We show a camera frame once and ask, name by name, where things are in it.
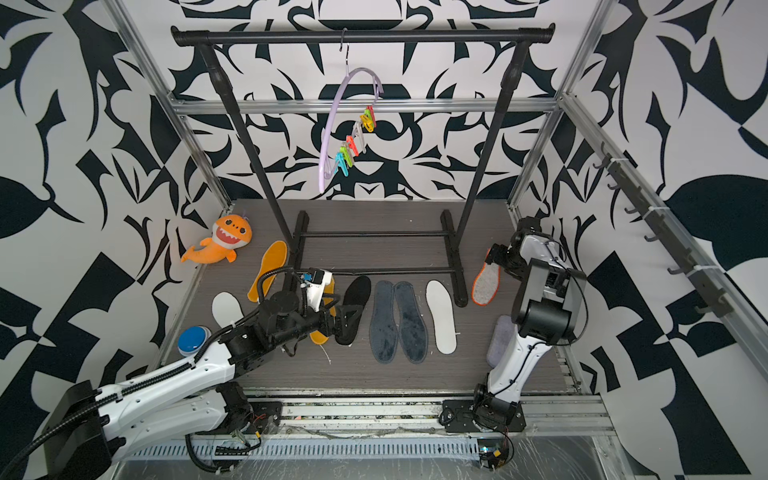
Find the black foam insole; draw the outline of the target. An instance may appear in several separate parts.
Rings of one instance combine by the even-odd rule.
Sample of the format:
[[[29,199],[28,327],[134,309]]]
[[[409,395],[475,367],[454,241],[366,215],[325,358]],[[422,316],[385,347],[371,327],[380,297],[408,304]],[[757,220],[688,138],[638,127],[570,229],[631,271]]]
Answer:
[[[355,278],[345,291],[340,309],[336,343],[350,346],[357,337],[363,312],[371,295],[372,282],[367,276]]]

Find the grey orange-edged insole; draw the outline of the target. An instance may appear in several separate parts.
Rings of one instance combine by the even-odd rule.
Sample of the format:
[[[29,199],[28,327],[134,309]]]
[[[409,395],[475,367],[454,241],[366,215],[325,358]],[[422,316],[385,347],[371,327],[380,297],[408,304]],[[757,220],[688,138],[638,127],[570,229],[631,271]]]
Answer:
[[[486,306],[492,302],[500,286],[500,275],[501,267],[488,254],[472,285],[471,298],[475,304]]]

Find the orange fuzzy insole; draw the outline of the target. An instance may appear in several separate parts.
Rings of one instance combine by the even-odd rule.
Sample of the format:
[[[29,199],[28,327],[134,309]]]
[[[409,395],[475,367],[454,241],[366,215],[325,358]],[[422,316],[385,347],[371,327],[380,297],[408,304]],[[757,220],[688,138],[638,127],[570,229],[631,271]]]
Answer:
[[[336,316],[336,307],[330,307],[334,302],[335,280],[331,278],[330,282],[324,286],[323,296],[321,297],[318,311],[324,314],[324,320],[318,329],[310,334],[311,341],[316,345],[325,344],[331,336],[334,335],[334,318]]]
[[[247,298],[253,303],[259,302],[258,282],[268,272],[284,267],[288,259],[288,246],[285,241],[273,242],[261,259],[260,269],[248,291]]]

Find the dark grey felt insole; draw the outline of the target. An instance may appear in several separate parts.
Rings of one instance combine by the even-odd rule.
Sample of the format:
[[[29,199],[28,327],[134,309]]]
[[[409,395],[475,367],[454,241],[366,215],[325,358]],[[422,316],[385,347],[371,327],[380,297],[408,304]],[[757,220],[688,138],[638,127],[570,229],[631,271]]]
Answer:
[[[398,346],[398,329],[394,319],[394,285],[390,281],[379,281],[375,286],[369,343],[377,362],[389,364],[393,361]]]
[[[413,364],[423,363],[428,350],[428,332],[414,287],[410,282],[398,282],[394,294],[401,315],[399,332],[405,356]]]

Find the white orange-edged insole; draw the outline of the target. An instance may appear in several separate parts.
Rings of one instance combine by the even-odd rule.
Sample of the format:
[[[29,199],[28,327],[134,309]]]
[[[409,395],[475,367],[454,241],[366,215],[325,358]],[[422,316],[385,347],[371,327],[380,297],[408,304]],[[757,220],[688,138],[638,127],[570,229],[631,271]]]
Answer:
[[[220,328],[234,326],[243,318],[239,301],[229,292],[220,292],[213,298],[211,312]]]

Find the lilac round clip hanger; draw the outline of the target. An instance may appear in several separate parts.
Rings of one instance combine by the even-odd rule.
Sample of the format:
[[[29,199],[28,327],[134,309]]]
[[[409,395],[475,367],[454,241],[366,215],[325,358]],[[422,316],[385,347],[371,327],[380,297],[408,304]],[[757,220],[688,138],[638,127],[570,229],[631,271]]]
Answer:
[[[343,28],[339,48],[344,53],[345,76],[336,88],[325,125],[321,130],[317,177],[320,193],[326,192],[337,177],[348,178],[351,175],[357,159],[367,149],[367,137],[376,130],[377,102],[383,94],[383,83],[374,70],[350,66],[347,33],[348,29]],[[354,80],[360,80],[363,76],[370,80],[369,99],[351,112],[342,113],[343,119],[339,120],[342,101],[346,99],[348,90],[355,87]]]

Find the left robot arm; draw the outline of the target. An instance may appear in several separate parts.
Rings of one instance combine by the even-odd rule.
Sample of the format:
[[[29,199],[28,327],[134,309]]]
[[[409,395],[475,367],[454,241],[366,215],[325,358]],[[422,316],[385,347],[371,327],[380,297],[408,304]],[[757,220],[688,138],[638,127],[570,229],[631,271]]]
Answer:
[[[123,382],[68,388],[42,433],[4,463],[2,478],[15,478],[38,449],[47,478],[97,479],[114,462],[164,440],[246,428],[253,409],[238,378],[313,332],[350,343],[371,294],[367,277],[338,295],[325,290],[333,280],[327,270],[282,271],[298,280],[297,291],[265,297],[259,289],[256,307],[212,333],[193,355]]]

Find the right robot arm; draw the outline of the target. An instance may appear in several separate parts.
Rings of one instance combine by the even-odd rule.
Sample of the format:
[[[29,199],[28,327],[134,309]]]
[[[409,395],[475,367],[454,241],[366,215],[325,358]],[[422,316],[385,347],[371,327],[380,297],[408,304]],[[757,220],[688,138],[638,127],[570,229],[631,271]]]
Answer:
[[[438,423],[450,433],[521,432],[523,387],[538,361],[553,347],[577,341],[574,332],[584,302],[586,276],[567,265],[562,245],[524,217],[507,245],[494,244],[475,278],[471,298],[494,300],[503,272],[520,282],[511,313],[499,317],[486,360],[491,370],[470,401],[444,401]]]

